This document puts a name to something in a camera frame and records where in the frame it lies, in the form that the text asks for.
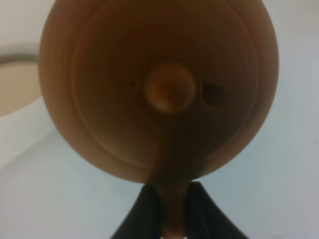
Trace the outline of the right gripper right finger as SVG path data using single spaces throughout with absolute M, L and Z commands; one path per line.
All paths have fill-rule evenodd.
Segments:
M 214 203 L 199 182 L 187 190 L 188 239 L 247 239 Z

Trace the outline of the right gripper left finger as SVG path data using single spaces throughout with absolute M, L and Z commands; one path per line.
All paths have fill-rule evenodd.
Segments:
M 144 185 L 132 209 L 111 239 L 160 239 L 161 204 L 155 189 Z

